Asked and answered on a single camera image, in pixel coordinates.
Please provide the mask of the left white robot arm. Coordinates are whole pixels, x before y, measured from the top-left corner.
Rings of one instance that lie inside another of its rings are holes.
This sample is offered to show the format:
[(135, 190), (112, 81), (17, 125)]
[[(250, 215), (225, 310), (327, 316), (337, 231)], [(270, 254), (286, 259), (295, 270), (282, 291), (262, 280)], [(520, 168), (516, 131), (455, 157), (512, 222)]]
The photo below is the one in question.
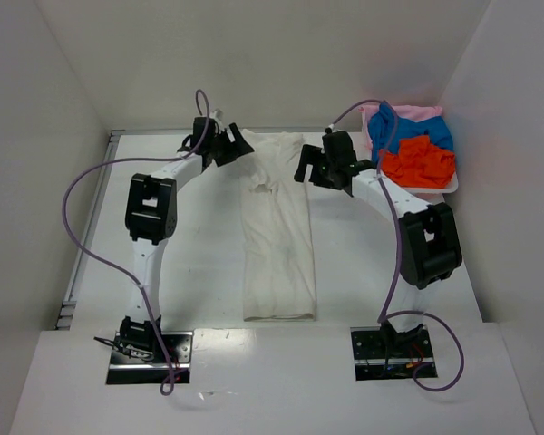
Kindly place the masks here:
[(224, 127), (213, 116), (197, 117), (173, 162), (131, 177), (125, 225), (133, 248), (134, 293), (121, 322), (118, 347), (146, 359), (162, 355), (160, 274), (178, 222), (178, 193), (211, 164), (221, 167), (252, 151), (237, 124)]

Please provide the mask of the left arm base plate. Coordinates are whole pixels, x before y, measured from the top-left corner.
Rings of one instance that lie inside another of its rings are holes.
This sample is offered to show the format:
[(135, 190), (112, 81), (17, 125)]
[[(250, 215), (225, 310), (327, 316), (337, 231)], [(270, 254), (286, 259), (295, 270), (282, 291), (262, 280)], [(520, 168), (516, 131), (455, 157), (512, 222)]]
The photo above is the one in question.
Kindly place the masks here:
[[(171, 361), (175, 364), (175, 383), (189, 383), (193, 332), (170, 332), (163, 335)], [(168, 364), (160, 349), (139, 351), (128, 345), (125, 350), (111, 351), (107, 385), (160, 385), (168, 378)]]

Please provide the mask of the white t shirt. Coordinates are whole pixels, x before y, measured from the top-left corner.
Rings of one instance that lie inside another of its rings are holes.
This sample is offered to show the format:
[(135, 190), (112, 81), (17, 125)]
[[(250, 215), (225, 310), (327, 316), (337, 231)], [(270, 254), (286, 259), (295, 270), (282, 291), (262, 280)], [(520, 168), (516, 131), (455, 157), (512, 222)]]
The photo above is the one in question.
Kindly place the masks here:
[(316, 280), (309, 204), (306, 186), (294, 181), (304, 136), (248, 129), (241, 133), (254, 150), (238, 159), (244, 320), (313, 320)]

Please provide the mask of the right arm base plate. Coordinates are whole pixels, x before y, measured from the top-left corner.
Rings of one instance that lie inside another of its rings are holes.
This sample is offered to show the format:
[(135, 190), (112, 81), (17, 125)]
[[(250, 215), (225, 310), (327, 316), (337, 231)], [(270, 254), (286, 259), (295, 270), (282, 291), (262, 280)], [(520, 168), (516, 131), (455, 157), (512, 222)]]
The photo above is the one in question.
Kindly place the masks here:
[(436, 378), (430, 335), (424, 326), (409, 333), (385, 327), (352, 328), (352, 353), (357, 381)]

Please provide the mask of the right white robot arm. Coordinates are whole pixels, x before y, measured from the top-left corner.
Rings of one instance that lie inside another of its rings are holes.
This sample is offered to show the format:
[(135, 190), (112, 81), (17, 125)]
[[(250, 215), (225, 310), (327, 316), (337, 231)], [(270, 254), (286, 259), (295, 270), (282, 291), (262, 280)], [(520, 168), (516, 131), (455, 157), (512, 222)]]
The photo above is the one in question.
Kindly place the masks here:
[(350, 135), (326, 130), (320, 147), (306, 144), (294, 180), (342, 190), (393, 224), (393, 284), (379, 314), (385, 354), (412, 346), (423, 329), (424, 313), (442, 282), (462, 263), (461, 245), (451, 207), (417, 198), (388, 179), (369, 159), (358, 159)]

